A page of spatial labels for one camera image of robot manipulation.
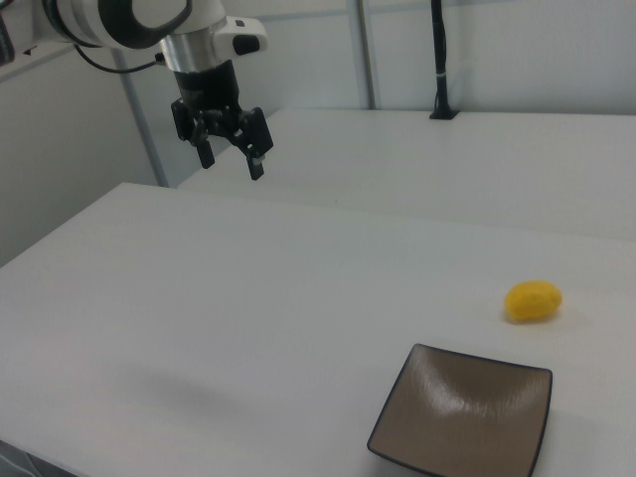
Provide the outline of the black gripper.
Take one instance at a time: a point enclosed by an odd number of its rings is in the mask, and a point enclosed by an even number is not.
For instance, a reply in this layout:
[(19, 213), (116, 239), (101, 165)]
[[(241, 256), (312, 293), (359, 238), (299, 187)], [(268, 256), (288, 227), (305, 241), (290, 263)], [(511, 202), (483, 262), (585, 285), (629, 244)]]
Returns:
[(215, 156), (200, 113), (211, 115), (224, 131), (235, 134), (235, 146), (243, 153), (252, 181), (263, 174), (262, 161), (273, 147), (273, 139), (260, 107), (242, 111), (239, 84), (232, 61), (197, 73), (174, 72), (181, 93), (171, 104), (178, 138), (196, 148), (201, 166), (209, 169)]

